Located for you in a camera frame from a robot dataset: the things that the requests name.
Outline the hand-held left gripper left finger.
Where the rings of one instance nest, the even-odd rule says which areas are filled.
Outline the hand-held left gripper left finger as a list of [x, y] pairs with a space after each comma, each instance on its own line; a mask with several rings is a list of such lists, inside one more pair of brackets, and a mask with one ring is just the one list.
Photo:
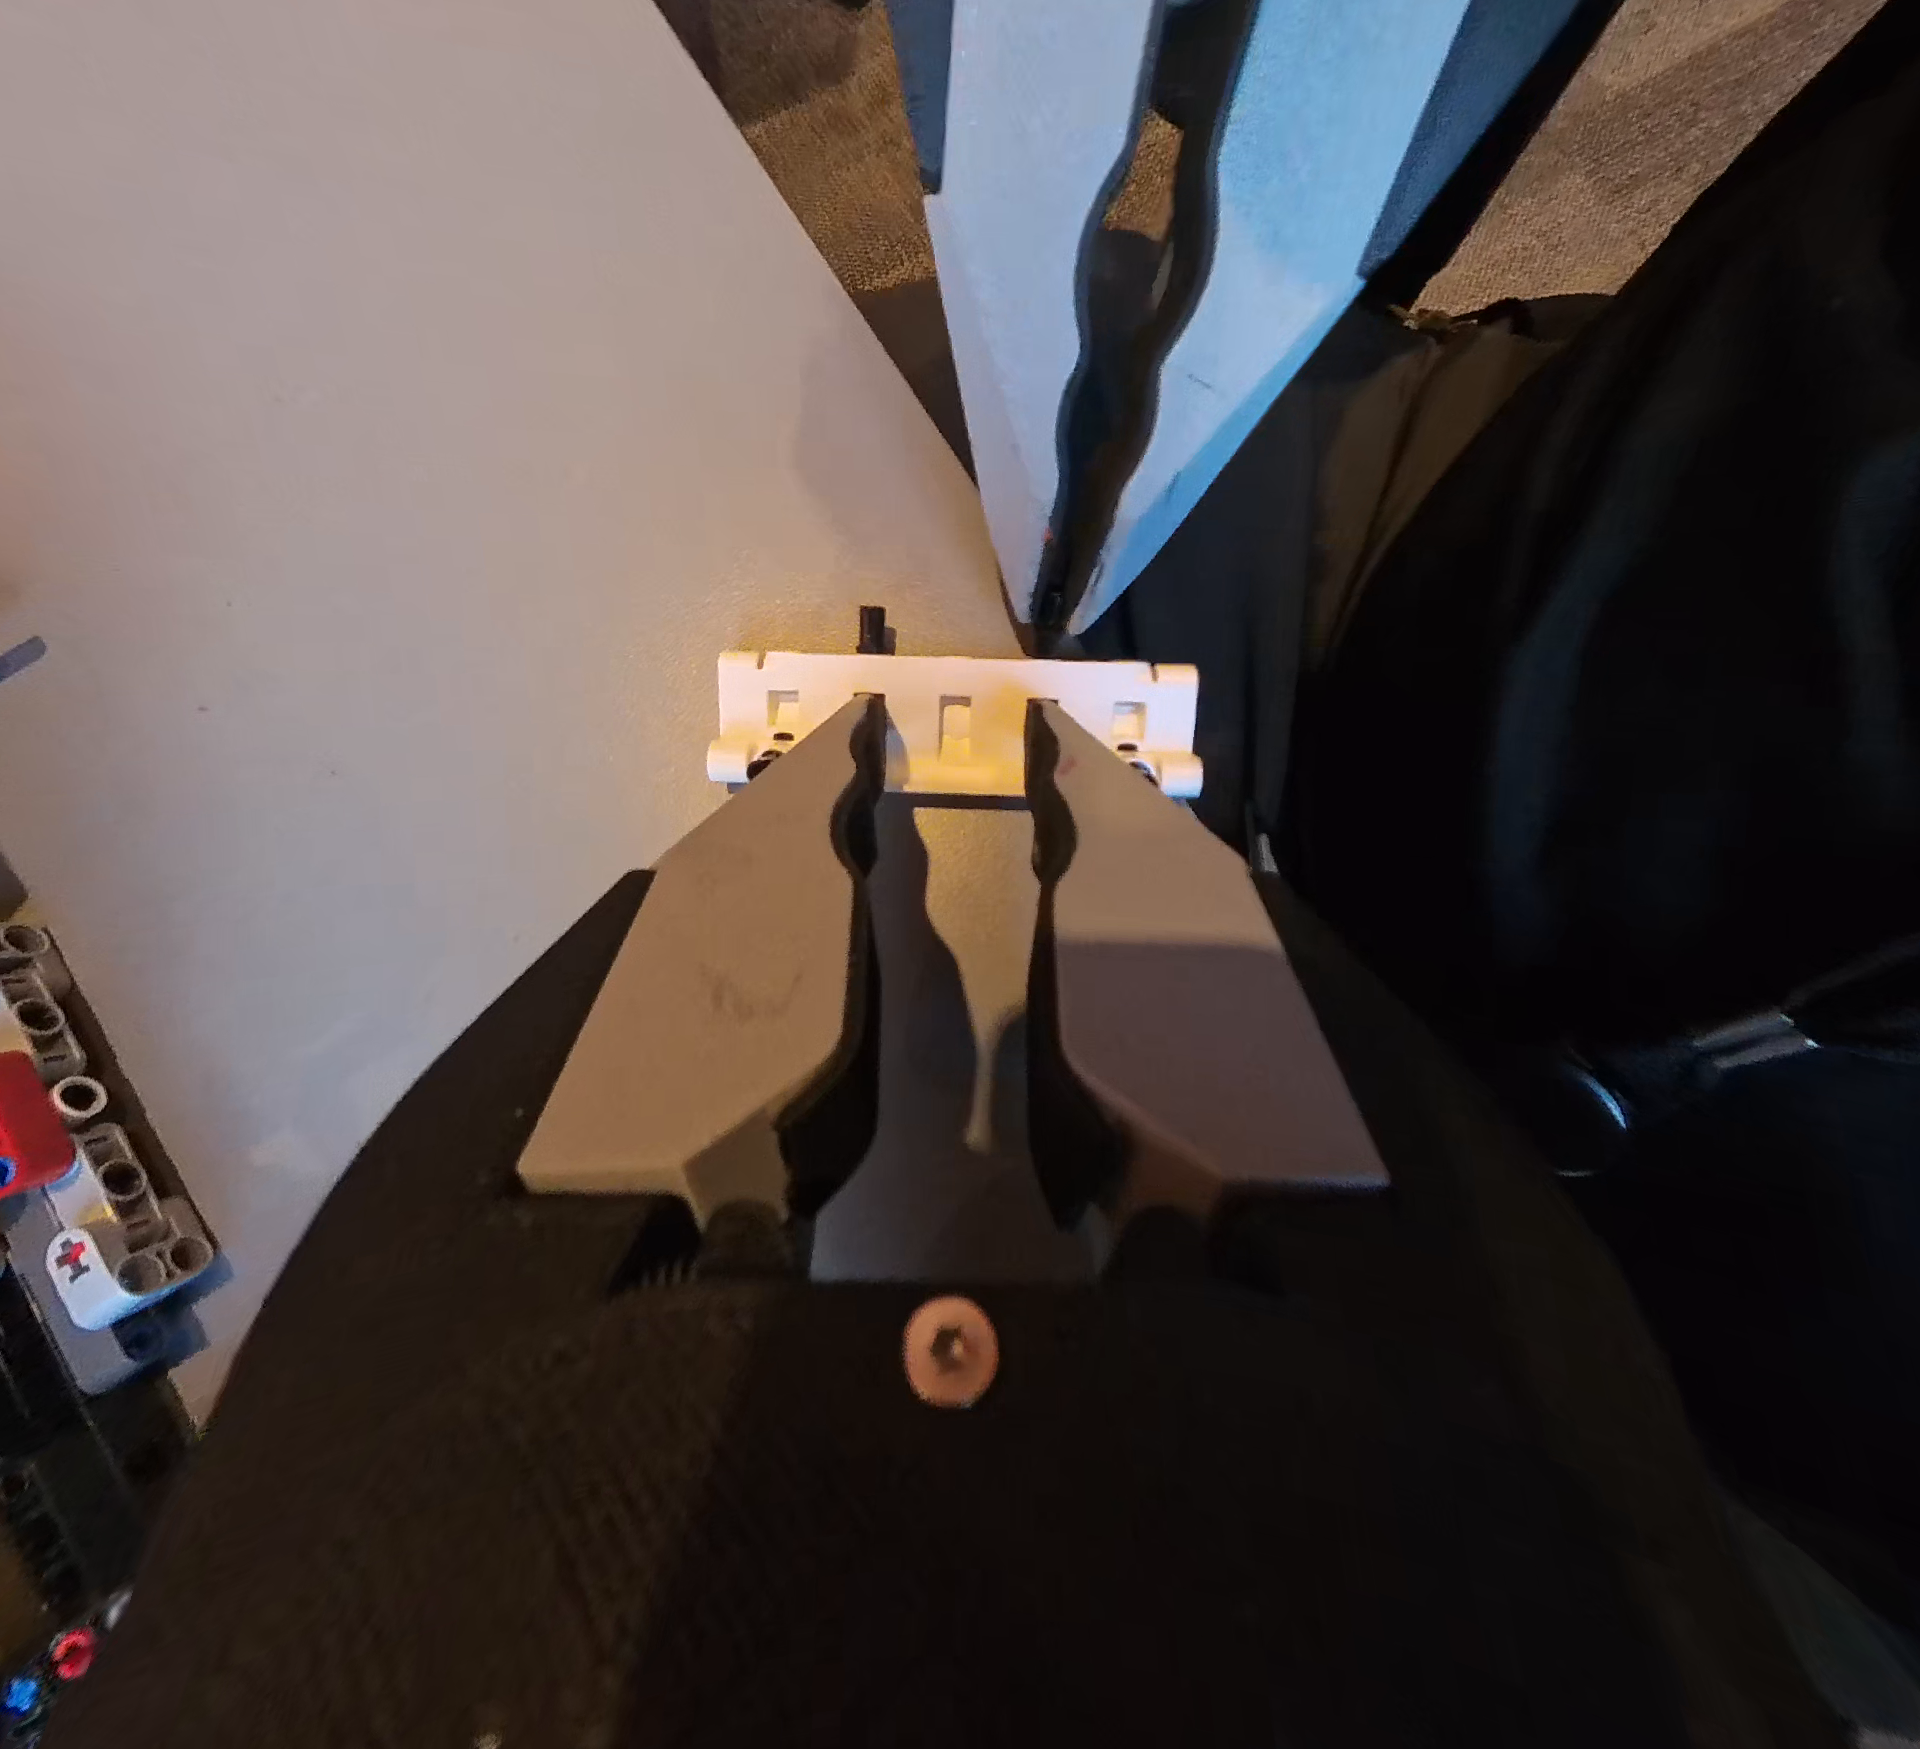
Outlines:
[[534, 1195], [815, 1218], [877, 1126], [875, 812], [856, 689], [656, 865], [518, 1155]]

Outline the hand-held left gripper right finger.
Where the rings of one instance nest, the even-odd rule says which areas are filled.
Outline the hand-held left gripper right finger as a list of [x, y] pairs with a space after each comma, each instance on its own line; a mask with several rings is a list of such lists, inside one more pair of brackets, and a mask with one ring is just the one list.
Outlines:
[[1031, 1162], [1050, 1224], [1380, 1195], [1386, 1155], [1251, 868], [1130, 755], [1031, 699]]

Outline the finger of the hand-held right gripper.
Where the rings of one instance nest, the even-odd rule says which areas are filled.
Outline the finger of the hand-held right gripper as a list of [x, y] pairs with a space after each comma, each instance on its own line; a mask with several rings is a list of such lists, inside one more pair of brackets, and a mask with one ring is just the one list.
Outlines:
[[1130, 166], [1169, 0], [956, 0], [924, 195], [972, 478], [1005, 606], [1067, 616], [1067, 407], [1091, 353], [1091, 235]]
[[1163, 281], [1067, 486], [1067, 627], [1169, 546], [1364, 281], [1470, 0], [1210, 0]]

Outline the white toy brick panel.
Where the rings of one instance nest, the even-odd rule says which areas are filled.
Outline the white toy brick panel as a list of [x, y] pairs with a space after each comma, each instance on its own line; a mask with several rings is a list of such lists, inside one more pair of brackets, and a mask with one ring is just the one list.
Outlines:
[[1169, 800], [1201, 796], [1195, 667], [1063, 656], [717, 656], [706, 783], [741, 788], [849, 696], [883, 699], [883, 788], [915, 800], [1022, 800], [1022, 708], [1060, 699]]

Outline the light grey desk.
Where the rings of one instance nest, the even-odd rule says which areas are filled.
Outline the light grey desk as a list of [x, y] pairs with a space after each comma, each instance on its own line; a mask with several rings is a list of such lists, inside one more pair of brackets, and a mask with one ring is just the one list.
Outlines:
[[1010, 656], [656, 0], [7, 0], [7, 865], [226, 1244], [717, 796], [722, 650]]

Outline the person's torso in dark clothing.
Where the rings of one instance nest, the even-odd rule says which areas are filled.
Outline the person's torso in dark clothing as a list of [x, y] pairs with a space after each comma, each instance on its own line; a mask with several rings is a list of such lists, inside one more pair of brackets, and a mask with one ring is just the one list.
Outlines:
[[1920, 55], [1622, 294], [1349, 310], [1086, 631], [1560, 1167], [1768, 1617], [1710, 1745], [1912, 1745]]

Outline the toy brick car model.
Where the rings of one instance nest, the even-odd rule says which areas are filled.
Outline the toy brick car model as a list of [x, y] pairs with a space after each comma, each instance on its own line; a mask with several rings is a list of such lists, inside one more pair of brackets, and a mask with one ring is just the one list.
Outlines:
[[0, 1043], [0, 1745], [41, 1745], [193, 1441], [226, 1248], [11, 868]]

